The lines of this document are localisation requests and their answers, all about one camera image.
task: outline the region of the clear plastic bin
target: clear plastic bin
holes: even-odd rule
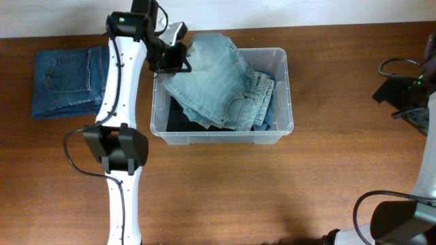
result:
[[[281,48],[243,48],[241,54],[253,70],[268,70],[275,74],[277,89],[274,126],[270,131],[236,132],[166,132],[170,113],[170,94],[162,84],[165,75],[154,81],[151,111],[151,132],[169,145],[190,143],[255,143],[275,144],[294,129],[286,52]]]

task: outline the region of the wood grain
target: wood grain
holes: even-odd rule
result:
[[[436,22],[222,31],[239,48],[287,52],[295,130],[274,145],[168,146],[149,130],[152,73],[144,66],[138,129],[150,141],[141,175],[144,244],[261,244],[320,238],[352,228],[364,192],[410,192],[426,138],[371,95],[378,65],[393,56],[422,60]],[[196,32],[188,34],[188,42]],[[106,44],[99,36],[0,39],[0,244],[105,244],[106,183],[81,176],[61,142],[94,116],[30,117],[38,50]],[[416,74],[414,67],[392,71]],[[79,166],[102,172],[80,137],[70,144]],[[363,203],[368,222],[384,198]]]

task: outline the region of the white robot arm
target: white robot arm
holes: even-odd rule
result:
[[[83,130],[85,141],[107,176],[109,245],[142,243],[138,183],[148,156],[148,141],[136,130],[135,117],[142,65],[147,60],[150,70],[159,73],[191,71],[186,46],[177,42],[185,36],[187,27],[179,22],[156,33],[158,8],[156,0],[134,0],[131,12],[114,12],[108,17],[106,29],[111,39],[106,91],[96,124]]]

